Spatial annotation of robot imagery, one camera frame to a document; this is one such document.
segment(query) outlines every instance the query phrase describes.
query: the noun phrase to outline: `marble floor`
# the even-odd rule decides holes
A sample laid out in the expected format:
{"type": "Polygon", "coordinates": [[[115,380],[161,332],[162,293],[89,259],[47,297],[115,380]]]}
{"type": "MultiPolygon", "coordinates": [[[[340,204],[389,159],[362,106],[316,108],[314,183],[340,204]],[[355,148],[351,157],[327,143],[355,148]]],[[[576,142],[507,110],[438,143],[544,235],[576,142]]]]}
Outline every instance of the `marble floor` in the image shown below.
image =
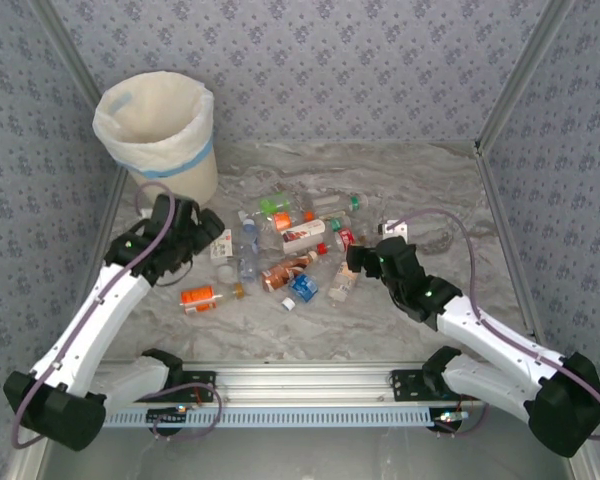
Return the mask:
{"type": "MultiPolygon", "coordinates": [[[[362,192],[370,207],[352,216],[353,230],[370,229],[381,219],[398,218],[436,206],[460,217],[477,255],[477,292],[483,309],[524,331],[500,240],[470,149],[429,144],[237,144],[216,146],[218,190],[207,205],[227,224],[246,201],[287,190],[296,195],[362,192]]],[[[112,236],[137,220],[129,179],[112,236]]],[[[467,246],[442,216],[426,216],[409,226],[426,271],[468,292],[467,246]]],[[[282,258],[267,251],[266,268],[282,258]]],[[[415,323],[398,311],[378,280],[358,279],[348,301],[334,308],[326,291],[343,254],[329,254],[307,273],[321,291],[309,304],[285,312],[284,292],[261,290],[241,301],[187,316],[179,306],[182,289],[214,281],[207,252],[177,285],[154,288],[135,308],[107,352],[127,359],[158,347],[187,360],[426,360],[453,340],[415,323]]]]}

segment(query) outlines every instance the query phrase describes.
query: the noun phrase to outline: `gray marble surface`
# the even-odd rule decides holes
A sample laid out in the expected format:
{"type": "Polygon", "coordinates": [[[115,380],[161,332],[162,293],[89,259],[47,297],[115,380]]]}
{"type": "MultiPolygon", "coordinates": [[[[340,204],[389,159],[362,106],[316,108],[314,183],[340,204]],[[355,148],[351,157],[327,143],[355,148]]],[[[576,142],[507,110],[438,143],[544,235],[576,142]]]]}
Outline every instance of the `gray marble surface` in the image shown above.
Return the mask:
{"type": "MultiPolygon", "coordinates": [[[[462,149],[428,144],[237,144],[216,146],[216,156],[220,184],[207,206],[226,223],[235,221],[235,212],[246,201],[282,189],[296,195],[366,193],[370,207],[352,216],[354,233],[424,207],[457,214],[475,246],[481,306],[524,331],[475,160],[462,149]]],[[[137,220],[134,191],[129,179],[112,236],[137,220]]],[[[427,272],[468,292],[467,246],[459,230],[437,215],[414,220],[409,228],[409,240],[418,245],[427,272]]],[[[458,346],[399,312],[377,280],[360,277],[348,302],[334,308],[326,291],[343,256],[330,253],[310,267],[307,273],[317,278],[321,291],[292,312],[280,305],[284,292],[258,289],[215,311],[187,316],[178,304],[180,290],[215,278],[204,252],[178,285],[154,288],[135,308],[107,358],[132,358],[158,347],[189,360],[419,361],[442,345],[458,346]]],[[[281,258],[281,252],[267,250],[261,265],[271,266],[281,258]]]]}

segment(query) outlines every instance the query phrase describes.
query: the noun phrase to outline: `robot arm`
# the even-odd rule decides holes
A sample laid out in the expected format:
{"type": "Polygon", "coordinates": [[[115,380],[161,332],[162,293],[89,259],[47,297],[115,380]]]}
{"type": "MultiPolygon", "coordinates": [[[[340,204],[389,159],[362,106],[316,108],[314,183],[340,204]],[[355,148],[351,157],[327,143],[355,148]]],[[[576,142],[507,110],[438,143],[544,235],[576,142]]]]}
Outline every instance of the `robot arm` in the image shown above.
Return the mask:
{"type": "Polygon", "coordinates": [[[415,245],[397,236],[382,240],[375,248],[349,247],[347,262],[352,271],[364,268],[367,277],[381,279],[396,307],[412,320],[462,342],[493,364],[443,347],[423,366],[427,386],[436,393],[452,391],[487,401],[527,422],[550,450],[573,456],[600,424],[600,403],[540,359],[568,370],[600,394],[592,362],[579,353],[566,358],[544,348],[484,311],[477,318],[460,289],[424,273],[415,250],[415,245]],[[499,334],[537,355],[523,353],[499,334]]]}
{"type": "Polygon", "coordinates": [[[111,243],[96,284],[60,339],[28,374],[11,373],[3,389],[14,412],[26,405],[23,427],[81,450],[98,434],[106,416],[170,381],[173,362],[150,351],[103,383],[93,384],[102,357],[131,310],[164,273],[190,262],[224,231],[224,224],[211,210],[200,211],[196,202],[176,198],[162,241],[136,260],[146,255],[147,247],[165,228],[170,208],[169,197],[159,195],[151,218],[111,243]],[[134,266],[123,273],[127,265],[134,266]],[[101,294],[117,276],[110,290],[101,294]],[[59,356],[63,349],[66,352],[59,356]]]}

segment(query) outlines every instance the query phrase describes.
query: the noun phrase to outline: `white trash bin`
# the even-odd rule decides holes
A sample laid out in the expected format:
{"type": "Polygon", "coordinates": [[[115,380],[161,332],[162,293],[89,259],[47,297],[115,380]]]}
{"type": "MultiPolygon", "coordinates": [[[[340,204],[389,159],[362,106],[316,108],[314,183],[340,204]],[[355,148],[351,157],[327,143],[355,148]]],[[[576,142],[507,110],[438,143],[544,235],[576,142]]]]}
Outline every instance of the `white trash bin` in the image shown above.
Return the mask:
{"type": "MultiPolygon", "coordinates": [[[[93,131],[138,185],[157,180],[200,205],[216,191],[213,93],[203,83],[173,72],[124,80],[100,99],[93,131]]],[[[145,190],[152,203],[159,193],[145,190]]]]}

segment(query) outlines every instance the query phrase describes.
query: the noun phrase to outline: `blue patterned wall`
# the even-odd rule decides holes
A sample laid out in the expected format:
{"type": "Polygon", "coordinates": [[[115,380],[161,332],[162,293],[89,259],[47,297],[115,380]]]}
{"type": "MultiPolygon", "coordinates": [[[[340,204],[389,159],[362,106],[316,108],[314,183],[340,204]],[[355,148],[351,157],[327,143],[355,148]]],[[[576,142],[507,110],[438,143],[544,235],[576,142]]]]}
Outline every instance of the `blue patterned wall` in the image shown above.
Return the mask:
{"type": "Polygon", "coordinates": [[[91,117],[27,3],[0,0],[0,478],[2,384],[68,324],[111,186],[91,117]]]}
{"type": "Polygon", "coordinates": [[[544,0],[53,0],[101,89],[176,70],[220,140],[476,138],[544,0]]]}
{"type": "Polygon", "coordinates": [[[600,0],[576,2],[488,158],[548,340],[600,373],[600,0]]]}

